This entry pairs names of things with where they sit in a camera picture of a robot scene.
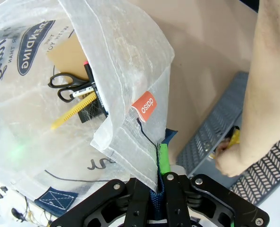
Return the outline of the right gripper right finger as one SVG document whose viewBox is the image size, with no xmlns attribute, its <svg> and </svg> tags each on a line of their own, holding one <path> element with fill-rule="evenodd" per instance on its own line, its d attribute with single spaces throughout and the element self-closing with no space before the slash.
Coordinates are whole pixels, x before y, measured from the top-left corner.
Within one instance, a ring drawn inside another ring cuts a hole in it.
<svg viewBox="0 0 280 227">
<path fill-rule="evenodd" d="M 170 227 L 196 227 L 192 210 L 217 227 L 266 227 L 269 215 L 204 174 L 188 178 L 170 171 L 167 144 L 158 145 L 158 164 Z"/>
</svg>

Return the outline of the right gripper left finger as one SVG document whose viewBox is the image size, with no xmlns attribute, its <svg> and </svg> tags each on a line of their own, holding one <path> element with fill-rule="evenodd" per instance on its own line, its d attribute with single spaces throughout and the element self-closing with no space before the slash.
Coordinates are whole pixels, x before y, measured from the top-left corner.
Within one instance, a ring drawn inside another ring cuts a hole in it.
<svg viewBox="0 0 280 227">
<path fill-rule="evenodd" d="M 113 179 L 51 223 L 52 227 L 109 227 L 125 216 L 124 227 L 145 227 L 150 188 L 136 178 Z"/>
</svg>

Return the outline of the person's right hand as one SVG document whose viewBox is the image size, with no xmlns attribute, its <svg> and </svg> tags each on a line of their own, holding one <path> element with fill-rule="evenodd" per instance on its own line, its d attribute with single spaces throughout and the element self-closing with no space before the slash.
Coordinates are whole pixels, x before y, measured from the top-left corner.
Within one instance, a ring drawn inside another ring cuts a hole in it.
<svg viewBox="0 0 280 227">
<path fill-rule="evenodd" d="M 229 140 L 223 140 L 215 150 L 216 168 L 228 177 L 242 174 L 246 170 L 240 158 L 239 144 L 229 146 Z"/>
</svg>

